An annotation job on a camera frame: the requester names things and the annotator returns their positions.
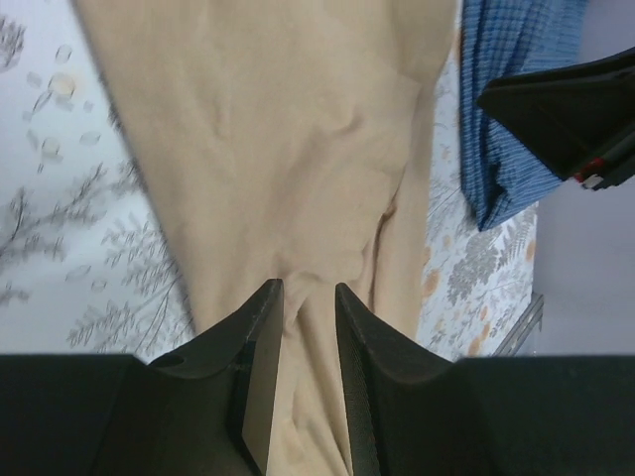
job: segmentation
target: tan fabric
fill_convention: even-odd
[[[269,474],[350,474],[333,289],[414,336],[453,0],[76,3],[197,330],[285,280]]]

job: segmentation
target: blue cloth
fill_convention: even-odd
[[[491,80],[576,63],[587,0],[464,0],[461,185],[480,230],[511,218],[561,180],[475,101]]]

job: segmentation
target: blue striped cloth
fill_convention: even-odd
[[[475,104],[491,80],[575,63],[587,0],[464,0],[461,186],[478,227],[493,228],[560,183]]]

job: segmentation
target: gray wall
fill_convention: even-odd
[[[591,0],[580,60],[635,47],[635,0]],[[566,183],[541,202],[535,289],[542,353],[635,353],[635,178],[605,191]]]

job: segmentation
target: patterned bedsheet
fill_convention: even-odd
[[[192,338],[188,303],[70,4],[0,4],[0,351],[150,360]],[[494,351],[523,312],[536,215],[477,233],[456,53],[438,87],[418,335],[450,358]]]

